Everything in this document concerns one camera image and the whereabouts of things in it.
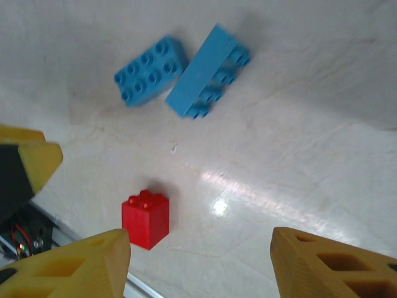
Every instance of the white tile floor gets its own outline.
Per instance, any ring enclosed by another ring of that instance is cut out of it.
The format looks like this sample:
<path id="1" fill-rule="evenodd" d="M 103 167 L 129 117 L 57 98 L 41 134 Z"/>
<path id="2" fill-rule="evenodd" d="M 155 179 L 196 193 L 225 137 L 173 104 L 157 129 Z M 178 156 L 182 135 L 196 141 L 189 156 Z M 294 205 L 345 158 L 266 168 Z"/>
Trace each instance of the white tile floor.
<path id="1" fill-rule="evenodd" d="M 3 1 L 0 121 L 65 161 L 35 202 L 85 237 L 146 186 L 172 231 L 131 272 L 167 297 L 277 297 L 275 226 L 397 256 L 397 2 Z M 252 63 L 205 119 L 123 106 L 114 73 L 165 34 L 192 56 L 220 22 Z"/>

